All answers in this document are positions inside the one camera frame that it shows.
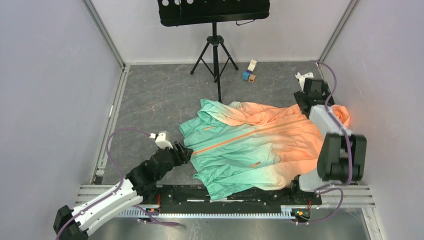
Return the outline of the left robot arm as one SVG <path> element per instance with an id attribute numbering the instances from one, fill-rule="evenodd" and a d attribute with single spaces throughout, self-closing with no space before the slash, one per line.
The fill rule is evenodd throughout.
<path id="1" fill-rule="evenodd" d="M 87 240 L 123 211 L 142 202 L 153 203 L 158 196 L 157 182 L 174 167 L 187 164 L 193 152 L 176 141 L 171 147 L 158 149 L 106 192 L 74 208 L 64 205 L 53 223 L 56 239 Z"/>

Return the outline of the green and orange jacket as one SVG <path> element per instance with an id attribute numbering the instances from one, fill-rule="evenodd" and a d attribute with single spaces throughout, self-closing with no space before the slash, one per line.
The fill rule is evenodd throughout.
<path id="1" fill-rule="evenodd" d="M 200 105 L 197 117 L 179 130 L 193 150 L 193 178 L 212 200 L 254 187 L 280 190 L 316 168 L 325 135 L 297 104 L 279 108 L 202 99 Z"/>

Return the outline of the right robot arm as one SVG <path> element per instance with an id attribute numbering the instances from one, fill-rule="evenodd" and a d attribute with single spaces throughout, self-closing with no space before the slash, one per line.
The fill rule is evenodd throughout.
<path id="1" fill-rule="evenodd" d="M 355 134 L 337 118 L 330 88 L 322 79 L 299 79 L 301 90 L 294 93 L 301 112 L 319 129 L 323 144 L 316 167 L 298 175 L 290 184 L 289 199 L 302 204 L 309 193 L 331 185 L 348 185 L 362 180 L 365 171 L 367 139 Z"/>

